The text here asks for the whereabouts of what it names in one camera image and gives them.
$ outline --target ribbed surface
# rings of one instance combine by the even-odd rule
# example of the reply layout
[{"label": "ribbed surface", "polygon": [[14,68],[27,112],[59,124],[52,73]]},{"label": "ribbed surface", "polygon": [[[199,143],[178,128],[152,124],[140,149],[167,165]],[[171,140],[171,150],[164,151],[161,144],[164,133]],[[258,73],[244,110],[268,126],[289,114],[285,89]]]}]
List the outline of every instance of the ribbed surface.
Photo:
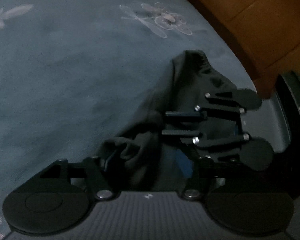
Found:
[{"label": "ribbed surface", "polygon": [[289,240],[283,233],[248,238],[215,224],[200,203],[180,199],[174,192],[122,192],[110,202],[98,203],[76,228],[59,236],[34,238],[10,235],[8,240]]}]

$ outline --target silver screw head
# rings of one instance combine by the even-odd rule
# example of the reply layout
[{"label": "silver screw head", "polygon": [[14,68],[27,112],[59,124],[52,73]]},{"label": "silver screw head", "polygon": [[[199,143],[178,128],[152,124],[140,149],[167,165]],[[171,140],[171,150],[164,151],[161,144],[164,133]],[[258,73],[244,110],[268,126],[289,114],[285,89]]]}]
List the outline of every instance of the silver screw head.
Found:
[{"label": "silver screw head", "polygon": [[97,192],[97,198],[99,199],[109,199],[113,196],[113,193],[110,190],[100,190]]},{"label": "silver screw head", "polygon": [[185,191],[185,197],[188,199],[196,199],[198,197],[200,197],[200,192],[196,189],[187,189]]},{"label": "silver screw head", "polygon": [[243,135],[243,139],[244,139],[245,141],[248,141],[248,140],[250,139],[250,136],[249,136],[247,133],[245,133],[245,134]]},{"label": "silver screw head", "polygon": [[192,138],[192,142],[193,142],[194,144],[199,143],[199,138],[198,138],[198,137],[193,137],[193,138]]}]

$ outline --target black cloth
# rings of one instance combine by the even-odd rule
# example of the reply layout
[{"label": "black cloth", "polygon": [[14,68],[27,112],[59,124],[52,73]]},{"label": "black cloth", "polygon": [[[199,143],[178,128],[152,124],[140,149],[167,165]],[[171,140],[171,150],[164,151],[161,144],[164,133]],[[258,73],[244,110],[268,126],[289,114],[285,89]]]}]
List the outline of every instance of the black cloth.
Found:
[{"label": "black cloth", "polygon": [[[173,161],[162,164],[164,160],[173,159],[164,157],[171,151],[167,151],[159,139],[161,130],[167,128],[163,119],[165,112],[193,111],[194,106],[206,100],[205,93],[233,89],[236,86],[212,68],[202,51],[186,50],[172,60],[130,124],[105,141],[97,155],[104,159],[112,155],[121,160],[122,167],[111,171],[114,180],[120,181],[121,189],[151,190],[156,181],[161,180],[161,188],[157,190],[164,190],[165,185],[169,187],[169,174],[164,170],[174,165]],[[216,118],[186,126],[189,130],[199,128],[208,138],[233,135],[234,127],[234,122]]]}]

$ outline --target bedsheet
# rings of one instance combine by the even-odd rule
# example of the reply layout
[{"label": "bedsheet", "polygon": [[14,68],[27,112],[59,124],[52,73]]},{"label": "bedsheet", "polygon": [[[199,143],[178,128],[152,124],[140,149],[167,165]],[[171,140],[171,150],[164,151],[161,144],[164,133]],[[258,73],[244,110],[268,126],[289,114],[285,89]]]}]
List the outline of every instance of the bedsheet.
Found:
[{"label": "bedsheet", "polygon": [[0,0],[0,239],[8,193],[58,158],[93,155],[191,49],[254,89],[186,0]]}]

